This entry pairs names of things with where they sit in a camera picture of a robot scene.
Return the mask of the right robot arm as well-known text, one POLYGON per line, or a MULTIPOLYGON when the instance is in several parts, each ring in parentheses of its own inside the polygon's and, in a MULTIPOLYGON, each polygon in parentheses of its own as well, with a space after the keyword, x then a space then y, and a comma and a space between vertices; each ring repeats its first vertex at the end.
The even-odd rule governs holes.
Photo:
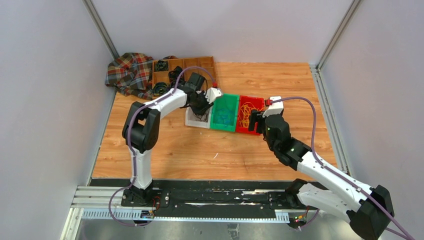
POLYGON ((364 240, 377 240, 394 217, 390 192, 382 185, 360 182, 321 159, 310 146, 291 136, 281 113, 253 110, 249 130, 263 135, 268 148, 285 166, 304 173, 325 187, 296 179, 286 189, 286 203, 294 209, 311 206, 348 223, 364 240))

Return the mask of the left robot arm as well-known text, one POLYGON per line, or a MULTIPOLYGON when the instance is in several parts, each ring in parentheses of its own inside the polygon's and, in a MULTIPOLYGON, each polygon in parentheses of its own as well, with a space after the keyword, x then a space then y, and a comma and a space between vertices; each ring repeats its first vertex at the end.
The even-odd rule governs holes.
POLYGON ((213 84, 202 90, 205 78, 192 73, 187 81, 176 79, 164 95, 146 103, 134 102, 125 121, 122 136, 132 158, 129 190, 140 206, 153 201, 151 173, 152 150, 159 139, 161 120, 177 109, 190 108, 196 115, 204 115, 223 92, 213 84))

